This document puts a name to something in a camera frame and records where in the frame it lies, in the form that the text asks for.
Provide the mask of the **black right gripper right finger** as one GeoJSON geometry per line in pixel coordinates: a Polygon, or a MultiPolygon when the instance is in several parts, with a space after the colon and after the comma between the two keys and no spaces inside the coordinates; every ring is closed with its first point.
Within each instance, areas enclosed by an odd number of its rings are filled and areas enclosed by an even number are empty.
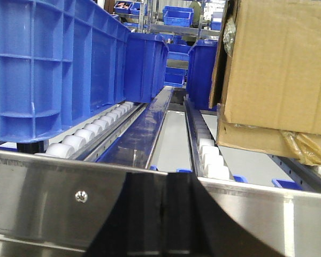
{"type": "Polygon", "coordinates": [[[232,219],[191,173],[166,177],[165,256],[280,256],[232,219]]]}

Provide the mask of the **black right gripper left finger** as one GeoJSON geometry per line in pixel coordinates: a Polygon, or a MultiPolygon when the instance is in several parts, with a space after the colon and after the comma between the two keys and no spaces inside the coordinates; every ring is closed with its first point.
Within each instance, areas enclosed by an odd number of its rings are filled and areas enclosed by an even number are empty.
{"type": "Polygon", "coordinates": [[[127,173],[111,213],[86,256],[165,256],[163,193],[166,176],[127,173]]]}

